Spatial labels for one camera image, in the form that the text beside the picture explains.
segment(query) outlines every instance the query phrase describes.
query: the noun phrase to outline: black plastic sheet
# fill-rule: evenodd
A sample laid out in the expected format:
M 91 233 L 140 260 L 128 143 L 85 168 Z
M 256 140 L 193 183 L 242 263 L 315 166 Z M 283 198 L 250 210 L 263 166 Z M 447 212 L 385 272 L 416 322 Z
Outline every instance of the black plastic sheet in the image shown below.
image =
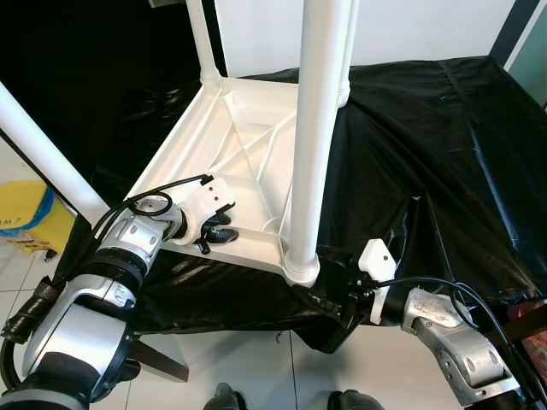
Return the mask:
M 297 70 L 254 78 L 296 82 Z M 381 237 L 399 261 L 398 277 L 457 279 L 493 305 L 545 297 L 545 112 L 488 57 L 353 67 L 350 81 L 332 136 L 318 244 L 358 256 L 368 239 Z M 121 132 L 98 168 L 102 195 L 121 199 L 165 138 L 162 125 L 178 119 L 189 97 L 174 92 L 159 98 L 161 107 L 149 102 L 123 117 L 122 129 L 134 132 Z M 131 127 L 151 113 L 154 125 Z M 131 139 L 142 139 L 139 129 L 147 143 L 131 146 L 127 157 Z M 349 270 L 337 255 L 321 252 L 315 291 L 344 304 Z M 65 252 L 59 270 L 69 258 Z M 132 326 L 143 333 L 293 329 L 311 347 L 333 351 L 356 323 L 345 329 L 308 296 L 273 273 L 161 251 Z

